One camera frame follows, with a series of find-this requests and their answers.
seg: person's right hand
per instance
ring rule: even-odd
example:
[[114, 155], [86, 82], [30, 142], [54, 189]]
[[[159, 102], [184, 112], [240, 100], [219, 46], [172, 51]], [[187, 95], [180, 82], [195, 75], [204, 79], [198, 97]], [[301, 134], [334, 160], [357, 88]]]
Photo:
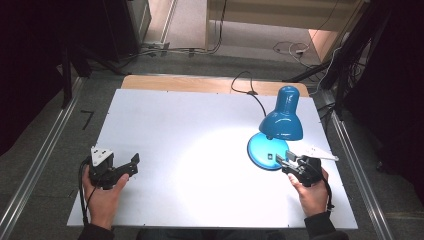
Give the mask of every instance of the person's right hand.
[[[325, 179], [328, 179], [328, 173], [324, 169], [322, 169], [322, 174]], [[312, 184], [311, 187], [304, 187], [293, 174], [289, 173], [288, 177], [299, 193], [300, 204], [307, 217], [327, 210], [328, 192], [323, 180]]]

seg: wire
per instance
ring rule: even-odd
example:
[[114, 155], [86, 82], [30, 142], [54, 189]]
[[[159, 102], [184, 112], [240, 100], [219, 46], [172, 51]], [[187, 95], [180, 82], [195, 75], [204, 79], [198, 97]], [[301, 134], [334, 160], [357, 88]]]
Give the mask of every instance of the wire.
[[335, 102], [333, 102], [333, 103], [329, 103], [329, 104], [327, 104], [327, 105], [324, 105], [324, 106], [322, 106], [322, 107], [319, 107], [319, 108], [317, 108], [317, 111], [319, 112], [319, 111], [321, 111], [322, 109], [324, 109], [324, 108], [326, 108], [326, 107], [332, 107], [332, 106], [334, 106], [334, 104], [336, 104]]
[[90, 203], [91, 197], [93, 196], [94, 192], [96, 191], [98, 187], [98, 184], [96, 184], [96, 187], [93, 188], [93, 191], [91, 191], [90, 196], [87, 199], [87, 206], [85, 206], [85, 212], [87, 212], [88, 204]]
[[[218, 9], [218, 1], [215, 1], [215, 9]], [[213, 24], [213, 30], [214, 30], [214, 40], [215, 40], [216, 35], [217, 35], [217, 33], [216, 33], [216, 31], [217, 31], [217, 25], [216, 25], [216, 22], [217, 22], [217, 20], [215, 19], [215, 20], [214, 20], [214, 24]]]
[[84, 226], [88, 225], [88, 217], [87, 217], [87, 209], [85, 208], [85, 200], [84, 200], [84, 191], [82, 188], [82, 175], [84, 172], [85, 165], [88, 165], [90, 157], [87, 157], [84, 161], [82, 161], [79, 172], [78, 172], [78, 188], [80, 192], [80, 201], [81, 201], [81, 210], [82, 210], [82, 222]]
[[[331, 12], [330, 12], [330, 14], [328, 15], [328, 17], [327, 17], [327, 19], [318, 27], [318, 29], [315, 31], [315, 33], [314, 33], [314, 35], [312, 35], [312, 37], [311, 37], [311, 40], [309, 41], [309, 43], [308, 44], [306, 44], [306, 43], [302, 43], [302, 42], [289, 42], [289, 43], [291, 43], [290, 44], [290, 46], [289, 46], [289, 54], [290, 54], [290, 56], [292, 56], [298, 63], [300, 63], [301, 65], [303, 65], [303, 66], [305, 66], [305, 67], [307, 67], [307, 68], [313, 68], [313, 66], [312, 65], [307, 65], [307, 64], [305, 64], [305, 63], [303, 63], [300, 59], [301, 59], [301, 57], [303, 56], [303, 53], [304, 52], [306, 52], [308, 49], [309, 49], [309, 47], [310, 47], [310, 45], [312, 44], [312, 41], [313, 41], [313, 39], [315, 38], [315, 35], [318, 33], [318, 31], [319, 30], [321, 30], [322, 29], [322, 27], [331, 19], [331, 17], [333, 16], [333, 13], [334, 13], [334, 10], [336, 9], [336, 7], [337, 7], [337, 5], [339, 4], [339, 1], [340, 0], [337, 0], [336, 1], [336, 3], [334, 4], [334, 6], [333, 6], [333, 8], [331, 9]], [[273, 47], [273, 50], [275, 51], [275, 52], [277, 52], [277, 53], [279, 53], [279, 54], [281, 54], [280, 53], [280, 51], [276, 51], [276, 49], [275, 49], [275, 47], [278, 45], [278, 44], [280, 44], [280, 43], [283, 43], [283, 42], [278, 42], [276, 45], [274, 45], [274, 47]], [[300, 50], [297, 50], [296, 51], [296, 55], [298, 55], [298, 57], [296, 56], [296, 55], [294, 55], [293, 54], [293, 52], [292, 52], [292, 47], [293, 46], [295, 46], [295, 45], [300, 45], [300, 44], [302, 44], [302, 45], [305, 45], [306, 47], [304, 48], [304, 49], [300, 49]]]
[[309, 44], [308, 44], [308, 49], [309, 49], [309, 45], [311, 45], [311, 43], [312, 43], [312, 40], [314, 39], [314, 37], [315, 37], [315, 35], [317, 34], [317, 32], [319, 31], [319, 30], [321, 30], [321, 28], [322, 27], [324, 27], [324, 25], [330, 20], [330, 18], [331, 18], [331, 16], [333, 15], [333, 13], [334, 13], [334, 10], [336, 9], [336, 7], [337, 7], [337, 5], [339, 4], [339, 0], [337, 0], [336, 1], [336, 3], [334, 4], [334, 6], [333, 6], [333, 9], [331, 9], [331, 12], [330, 12], [330, 15], [328, 15], [328, 17], [327, 17], [327, 19], [321, 24], [321, 26], [319, 26], [319, 28], [315, 31], [315, 33], [314, 33], [314, 35], [312, 36], [312, 38], [311, 38], [311, 41], [309, 42]]
[[[235, 89], [234, 87], [233, 87], [233, 85], [234, 85], [234, 82], [243, 74], [243, 73], [248, 73], [249, 75], [250, 75], [250, 89], [251, 89], [251, 91], [249, 91], [249, 92], [245, 92], [245, 91], [240, 91], [240, 90], [237, 90], [237, 89]], [[255, 95], [257, 95], [258, 93], [257, 92], [255, 92], [255, 90], [253, 89], [253, 79], [252, 79], [252, 74], [249, 72], [249, 71], [243, 71], [243, 72], [241, 72], [241, 73], [239, 73], [234, 79], [233, 79], [233, 81], [231, 82], [231, 90], [233, 90], [233, 91], [235, 91], [235, 92], [238, 92], [238, 93], [246, 93], [246, 94], [248, 94], [248, 95], [250, 95], [250, 96], [252, 96], [258, 103], [259, 103], [259, 105], [261, 106], [261, 108], [262, 108], [262, 111], [263, 111], [263, 113], [264, 113], [264, 116], [266, 117], [266, 111], [265, 111], [265, 108], [264, 108], [264, 106], [262, 105], [262, 103], [261, 103], [261, 101], [259, 101], [259, 99], [255, 96]]]
[[167, 48], [167, 49], [161, 49], [154, 46], [150, 46], [148, 50], [145, 50], [143, 52], [140, 52], [138, 54], [135, 54], [133, 56], [129, 56], [125, 59], [130, 59], [128, 62], [124, 63], [121, 66], [116, 67], [117, 69], [122, 69], [126, 67], [128, 64], [130, 64], [134, 59], [136, 59], [138, 56], [144, 56], [144, 55], [151, 55], [154, 53], [163, 53], [163, 52], [172, 52], [172, 53], [189, 53], [189, 54], [214, 54], [218, 51], [218, 49], [221, 47], [222, 43], [222, 30], [224, 25], [224, 18], [225, 18], [225, 11], [227, 8], [227, 1], [225, 0], [224, 6], [221, 13], [221, 19], [220, 19], [220, 27], [219, 27], [219, 38], [218, 43], [212, 48], [212, 49], [205, 49], [205, 48]]
[[316, 93], [318, 92], [318, 89], [319, 89], [319, 86], [321, 85], [322, 80], [324, 80], [324, 78], [327, 76], [328, 71], [329, 71], [329, 69], [331, 68], [331, 65], [333, 65], [334, 56], [335, 56], [336, 51], [340, 50], [341, 48], [342, 48], [342, 47], [336, 48], [336, 49], [333, 51], [333, 56], [332, 56], [332, 58], [331, 58], [330, 65], [328, 65], [328, 68], [327, 68], [327, 70], [325, 71], [325, 75], [324, 75], [324, 77], [322, 77], [322, 78], [321, 78], [321, 80], [318, 82], [316, 91], [315, 91], [315, 92], [313, 92], [313, 93], [310, 93], [310, 94], [309, 94], [309, 96], [310, 96], [310, 95], [314, 95], [314, 94], [316, 94]]
[[328, 124], [330, 123], [330, 119], [331, 119], [331, 114], [333, 113], [333, 111], [334, 111], [334, 106], [335, 106], [335, 103], [331, 103], [331, 104], [328, 104], [328, 106], [330, 107], [328, 110], [327, 110], [327, 112], [324, 114], [324, 115], [322, 115], [319, 119], [320, 120], [322, 120], [322, 119], [324, 119], [324, 133], [325, 133], [325, 136], [327, 136], [327, 132], [328, 132]]
[[357, 50], [355, 53], [353, 53], [349, 59], [349, 61], [347, 61], [348, 65], [347, 65], [347, 84], [346, 87], [344, 89], [344, 95], [346, 95], [347, 93], [350, 92], [350, 90], [352, 90], [356, 84], [359, 81], [359, 78], [362, 74], [362, 69], [366, 68], [367, 66], [367, 59], [368, 59], [368, 54], [366, 56], [366, 61], [365, 64], [360, 63], [360, 58], [362, 57], [366, 47], [372, 42], [372, 38], [370, 38], [366, 43], [363, 43]]
[[321, 180], [324, 181], [325, 188], [327, 189], [327, 194], [328, 194], [327, 212], [330, 213], [331, 210], [334, 208], [334, 205], [332, 203], [333, 192], [331, 191], [330, 184], [328, 183], [327, 179], [325, 179], [324, 175], [322, 174], [322, 170], [318, 171], [318, 169], [315, 169], [311, 164], [309, 164], [306, 161], [304, 161], [304, 164], [310, 167], [312, 170], [314, 170], [315, 173], [317, 173], [321, 177]]

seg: metal rail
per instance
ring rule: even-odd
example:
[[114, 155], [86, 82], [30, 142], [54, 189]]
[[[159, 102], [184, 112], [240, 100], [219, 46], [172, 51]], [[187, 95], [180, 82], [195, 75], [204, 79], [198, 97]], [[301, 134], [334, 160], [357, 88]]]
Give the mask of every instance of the metal rail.
[[[322, 91], [322, 96], [327, 104], [334, 102], [330, 91]], [[340, 142], [342, 143], [347, 161], [353, 172], [356, 183], [358, 184], [359, 191], [361, 192], [365, 206], [367, 207], [368, 214], [370, 215], [378, 239], [394, 239], [380, 204], [378, 203], [378, 200], [371, 188], [370, 182], [364, 170], [362, 169], [361, 162], [359, 161], [358, 155], [356, 154], [355, 148], [353, 147], [352, 141], [350, 140], [345, 123], [339, 120], [339, 117], [335, 112], [332, 113], [331, 119], [333, 121], [334, 127], [336, 128]]]
[[78, 77], [73, 86], [74, 98], [72, 98], [71, 102], [65, 109], [60, 111], [46, 140], [41, 146], [40, 151], [26, 173], [24, 180], [8, 203], [6, 211], [0, 222], [0, 239], [6, 240], [12, 233], [19, 216], [28, 202], [28, 199], [34, 190], [34, 187], [41, 176], [41, 173], [43, 172], [60, 135], [72, 114], [83, 84], [83, 79]]

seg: table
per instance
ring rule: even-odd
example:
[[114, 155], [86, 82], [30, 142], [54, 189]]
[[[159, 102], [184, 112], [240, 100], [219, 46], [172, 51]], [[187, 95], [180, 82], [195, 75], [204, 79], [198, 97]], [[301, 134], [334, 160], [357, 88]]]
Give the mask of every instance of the table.
[[[224, 1], [207, 2], [206, 49], [209, 20], [221, 20]], [[225, 21], [309, 29], [318, 57], [324, 62], [329, 60], [345, 33], [353, 29], [367, 6], [364, 0], [337, 1], [337, 6], [336, 1], [232, 0], [227, 2]]]
[[[115, 166], [129, 162], [136, 152], [140, 154], [139, 173], [122, 192], [114, 225], [304, 227], [297, 192], [287, 176], [260, 169], [250, 161], [247, 142], [258, 132], [264, 116], [251, 96], [228, 94], [231, 82], [181, 76], [125, 78], [122, 89], [115, 93], [96, 145], [114, 151]], [[234, 88], [247, 86], [239, 90], [249, 90], [248, 83], [237, 80]], [[274, 92], [273, 96], [258, 96], [267, 112], [275, 107], [275, 93], [283, 85], [253, 82], [259, 94], [265, 89]], [[288, 142], [289, 148], [302, 151], [314, 144], [330, 152], [313, 100], [305, 96], [302, 84], [294, 85], [303, 93], [297, 114], [304, 139]], [[334, 225], [356, 229], [335, 162], [323, 160], [322, 165], [330, 174], [336, 205], [331, 215]], [[78, 197], [68, 225], [82, 225]]]

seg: lamp shade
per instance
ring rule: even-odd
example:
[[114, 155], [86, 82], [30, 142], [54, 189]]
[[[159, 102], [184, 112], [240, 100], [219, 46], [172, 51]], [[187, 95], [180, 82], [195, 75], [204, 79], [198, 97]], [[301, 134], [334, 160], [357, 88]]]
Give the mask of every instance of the lamp shade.
[[299, 95], [299, 90], [293, 86], [280, 88], [274, 111], [259, 126], [259, 131], [268, 139], [295, 141], [303, 138], [302, 124], [296, 115]]

